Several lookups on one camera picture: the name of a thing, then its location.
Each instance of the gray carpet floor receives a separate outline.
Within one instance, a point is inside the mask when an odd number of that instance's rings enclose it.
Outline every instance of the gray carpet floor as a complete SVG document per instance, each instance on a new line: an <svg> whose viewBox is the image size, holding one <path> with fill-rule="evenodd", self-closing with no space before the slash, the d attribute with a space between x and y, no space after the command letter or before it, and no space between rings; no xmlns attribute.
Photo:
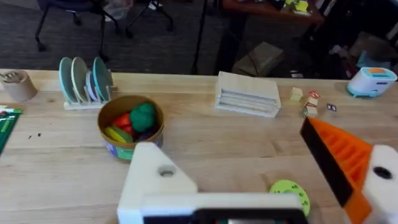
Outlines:
<svg viewBox="0 0 398 224"><path fill-rule="evenodd" d="M147 11L133 25L134 38L114 33L112 23L106 24L104 52L111 60L107 66L116 72L188 74L199 30L202 0L193 3L165 2L164 9L174 18L175 30L166 31L167 20L155 11ZM136 4L127 20L144 7ZM100 17L80 14L83 26L72 22L72 15L51 9L40 38L48 51L38 52L34 33L41 12L0 3L0 68L56 70L62 57L81 57L88 65L98 55L100 44ZM126 21L121 21L123 28ZM211 75L223 26L227 20L207 16L198 72ZM299 37L307 25L283 23L251 16L239 57L246 49L253 49L262 41L280 47L286 58L279 66L282 72L272 76L288 77L289 69L298 69L309 62L294 37Z"/></svg>

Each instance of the wooden tabletop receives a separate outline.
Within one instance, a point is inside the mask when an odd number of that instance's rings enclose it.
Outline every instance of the wooden tabletop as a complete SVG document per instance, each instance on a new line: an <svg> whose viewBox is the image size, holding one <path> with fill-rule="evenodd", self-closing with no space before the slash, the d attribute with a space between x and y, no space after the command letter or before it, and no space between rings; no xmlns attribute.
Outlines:
<svg viewBox="0 0 398 224"><path fill-rule="evenodd" d="M129 165L108 154L96 127L98 110L65 111L57 72L28 73L40 91L11 104L25 113L0 156L0 223L117 223ZM345 91L346 81L274 80L282 109L269 119L214 109L216 77L114 74L121 95L146 95L162 107L162 150L202 191L267 192L275 181L290 179L307 191L312 223L342 223L341 208L299 135L302 106L288 99L290 89L317 90L320 119L398 149L398 86L379 98L356 99ZM4 91L0 99L12 102Z"/></svg>
<svg viewBox="0 0 398 224"><path fill-rule="evenodd" d="M303 16L295 14L294 12L288 11L286 8L278 11L271 3L262 2L255 3L252 0L247 2L239 2L238 0L220 0L223 3L223 9L245 12L249 14L257 14L265 17L272 17L287 22L303 22L303 23L315 23L321 24L323 22L323 16L319 13L315 7L313 1L308 1L308 9L310 12L309 16Z"/></svg>

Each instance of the green mat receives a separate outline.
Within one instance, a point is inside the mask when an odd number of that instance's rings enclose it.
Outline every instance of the green mat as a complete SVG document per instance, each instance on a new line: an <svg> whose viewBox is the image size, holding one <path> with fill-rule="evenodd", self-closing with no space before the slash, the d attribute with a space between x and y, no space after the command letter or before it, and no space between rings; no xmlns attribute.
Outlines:
<svg viewBox="0 0 398 224"><path fill-rule="evenodd" d="M13 112L0 114L0 155L22 112L20 109L15 109Z"/></svg>

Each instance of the light blue plate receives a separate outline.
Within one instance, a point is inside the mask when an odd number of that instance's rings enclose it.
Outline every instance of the light blue plate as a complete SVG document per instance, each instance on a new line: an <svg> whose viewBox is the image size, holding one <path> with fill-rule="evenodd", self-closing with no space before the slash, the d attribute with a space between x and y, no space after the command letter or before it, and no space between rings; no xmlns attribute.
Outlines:
<svg viewBox="0 0 398 224"><path fill-rule="evenodd" d="M109 80L108 69L100 57L94 59L93 74L95 86L99 89L99 95L104 100L110 100L106 92L106 86L111 86L111 80Z"/></svg>
<svg viewBox="0 0 398 224"><path fill-rule="evenodd" d="M93 73L92 72L87 72L87 75L86 75L86 86L87 86L88 94L90 95L91 99L97 100L97 97L95 95L95 90L93 89L95 84L94 84L94 77L93 77Z"/></svg>
<svg viewBox="0 0 398 224"><path fill-rule="evenodd" d="M72 60L68 57L62 58L58 70L61 89L63 94L69 101L76 103L77 99L75 93L73 92L71 69Z"/></svg>
<svg viewBox="0 0 398 224"><path fill-rule="evenodd" d="M83 102L88 102L85 92L87 71L85 61L80 57L75 57L72 61L72 85L76 90L77 97Z"/></svg>

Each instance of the green round object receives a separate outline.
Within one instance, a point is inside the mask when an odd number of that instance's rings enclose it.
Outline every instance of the green round object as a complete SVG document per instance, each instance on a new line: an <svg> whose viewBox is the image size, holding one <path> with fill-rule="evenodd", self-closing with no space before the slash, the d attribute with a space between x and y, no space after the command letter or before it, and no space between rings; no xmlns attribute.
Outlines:
<svg viewBox="0 0 398 224"><path fill-rule="evenodd" d="M282 194L282 193L295 193L298 195L301 204L303 205L304 215L307 217L310 214L311 203L310 199L305 193L304 189L299 186L299 184L291 181L291 180L278 180L274 185L269 189L270 193Z"/></svg>
<svg viewBox="0 0 398 224"><path fill-rule="evenodd" d="M130 112L132 128L140 133L153 127L156 122L156 110L151 103L141 103Z"/></svg>

